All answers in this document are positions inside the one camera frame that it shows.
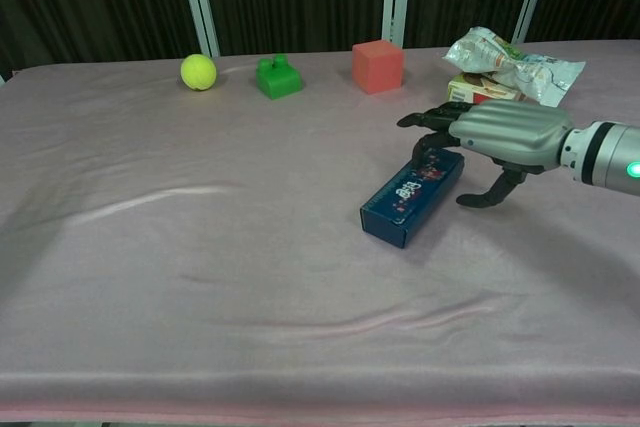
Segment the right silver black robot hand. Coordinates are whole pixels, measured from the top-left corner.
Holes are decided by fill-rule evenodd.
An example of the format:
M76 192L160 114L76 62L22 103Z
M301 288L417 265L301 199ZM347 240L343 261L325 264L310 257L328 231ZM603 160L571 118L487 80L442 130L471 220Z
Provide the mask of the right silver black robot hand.
M481 103L448 101L425 112L410 113L397 125L431 131L413 147L414 168L424 163L430 150L449 147L479 153L502 168L488 191L456 199L457 204L473 209L496 206L528 175L558 168L564 141L574 129L571 117L561 109L496 99Z

